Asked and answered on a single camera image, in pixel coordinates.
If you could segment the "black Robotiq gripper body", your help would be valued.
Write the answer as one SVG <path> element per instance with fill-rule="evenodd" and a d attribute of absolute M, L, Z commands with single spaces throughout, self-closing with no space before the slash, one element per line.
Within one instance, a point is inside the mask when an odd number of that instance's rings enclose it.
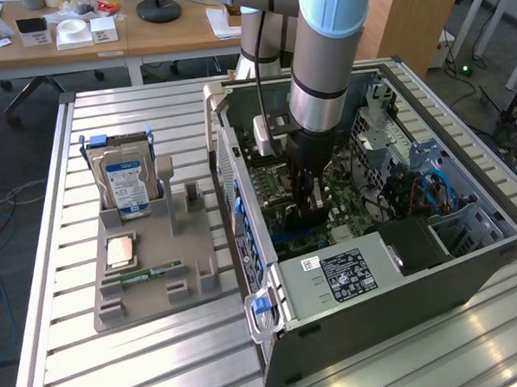
<path fill-rule="evenodd" d="M 287 161 L 296 171 L 321 173 L 332 160 L 334 130 L 311 132 L 300 130 L 287 137 Z"/>

